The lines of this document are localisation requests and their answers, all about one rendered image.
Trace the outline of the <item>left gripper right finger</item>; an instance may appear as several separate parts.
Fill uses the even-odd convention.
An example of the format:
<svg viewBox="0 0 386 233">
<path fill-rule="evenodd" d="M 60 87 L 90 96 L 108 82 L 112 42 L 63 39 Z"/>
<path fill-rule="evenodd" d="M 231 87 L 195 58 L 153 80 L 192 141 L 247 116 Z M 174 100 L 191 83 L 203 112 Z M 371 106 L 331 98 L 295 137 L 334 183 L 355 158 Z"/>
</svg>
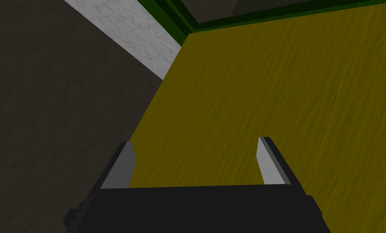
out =
<svg viewBox="0 0 386 233">
<path fill-rule="evenodd" d="M 256 159 L 264 184 L 289 184 L 300 182 L 270 137 L 259 137 Z"/>
</svg>

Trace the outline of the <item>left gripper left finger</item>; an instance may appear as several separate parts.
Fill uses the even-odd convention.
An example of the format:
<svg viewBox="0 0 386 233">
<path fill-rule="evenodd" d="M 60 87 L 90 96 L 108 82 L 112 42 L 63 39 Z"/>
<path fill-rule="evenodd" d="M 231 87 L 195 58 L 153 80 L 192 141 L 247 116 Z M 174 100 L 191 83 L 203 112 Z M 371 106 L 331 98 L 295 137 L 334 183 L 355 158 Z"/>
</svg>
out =
<svg viewBox="0 0 386 233">
<path fill-rule="evenodd" d="M 123 141 L 94 185 L 94 191 L 99 189 L 129 188 L 136 164 L 136 156 L 130 141 Z"/>
</svg>

